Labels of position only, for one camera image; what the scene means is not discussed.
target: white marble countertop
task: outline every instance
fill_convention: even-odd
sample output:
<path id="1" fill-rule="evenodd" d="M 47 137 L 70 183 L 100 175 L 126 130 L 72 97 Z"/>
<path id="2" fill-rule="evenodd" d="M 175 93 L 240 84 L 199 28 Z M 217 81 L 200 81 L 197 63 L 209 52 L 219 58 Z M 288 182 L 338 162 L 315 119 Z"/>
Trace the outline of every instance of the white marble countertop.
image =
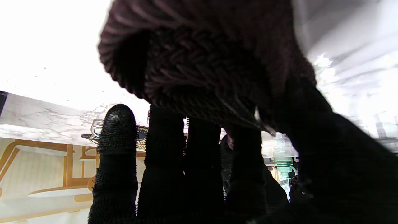
<path id="1" fill-rule="evenodd" d="M 119 88 L 98 60 L 110 2 L 0 2 L 0 20 L 9 21 L 0 24 L 0 90 L 39 100 L 10 95 L 0 137 L 89 145 L 80 135 L 117 103 L 146 125 L 149 104 Z M 335 111 L 374 137 L 377 115 L 397 137 L 398 1 L 293 3 L 300 46 Z"/>

